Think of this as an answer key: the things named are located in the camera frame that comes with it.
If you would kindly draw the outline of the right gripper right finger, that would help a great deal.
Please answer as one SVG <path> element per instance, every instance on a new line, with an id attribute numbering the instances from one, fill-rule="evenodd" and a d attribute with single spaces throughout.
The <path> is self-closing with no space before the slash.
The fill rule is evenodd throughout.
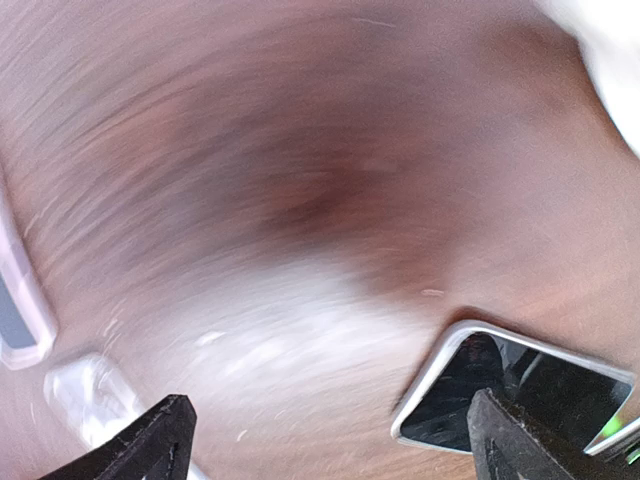
<path id="1" fill-rule="evenodd" d="M 489 389 L 467 413 L 478 479 L 623 479 L 625 467 L 591 457 Z"/>

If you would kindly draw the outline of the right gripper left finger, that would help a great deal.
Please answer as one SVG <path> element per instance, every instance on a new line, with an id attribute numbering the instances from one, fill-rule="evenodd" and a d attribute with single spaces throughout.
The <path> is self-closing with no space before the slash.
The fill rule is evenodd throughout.
<path id="1" fill-rule="evenodd" d="M 195 427 L 189 397 L 168 395 L 101 447 L 41 479 L 185 480 Z"/>

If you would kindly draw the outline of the grey clear phone case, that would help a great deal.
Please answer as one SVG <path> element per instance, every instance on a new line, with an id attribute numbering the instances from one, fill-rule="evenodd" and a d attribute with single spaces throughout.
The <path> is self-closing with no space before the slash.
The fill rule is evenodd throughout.
<path id="1" fill-rule="evenodd" d="M 105 357 L 89 354 L 45 376 L 45 399 L 88 452 L 131 425 L 145 408 L 123 374 Z M 190 460 L 187 479 L 206 475 Z"/>

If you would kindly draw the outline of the dark smartphone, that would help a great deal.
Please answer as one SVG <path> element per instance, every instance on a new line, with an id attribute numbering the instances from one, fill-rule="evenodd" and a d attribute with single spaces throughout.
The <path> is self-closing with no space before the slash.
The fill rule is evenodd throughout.
<path id="1" fill-rule="evenodd" d="M 391 435 L 458 453 L 471 450 L 467 414 L 490 389 L 564 440 L 596 455 L 630 431 L 624 407 L 633 373 L 595 357 L 480 320 L 452 324 L 438 338 L 399 402 Z"/>

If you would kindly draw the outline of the pink phone case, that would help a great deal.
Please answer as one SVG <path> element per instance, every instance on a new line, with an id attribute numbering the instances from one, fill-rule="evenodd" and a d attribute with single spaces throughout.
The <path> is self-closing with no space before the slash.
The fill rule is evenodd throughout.
<path id="1" fill-rule="evenodd" d="M 57 325 L 14 221 L 1 183 L 1 363 L 21 370 L 51 352 Z"/>

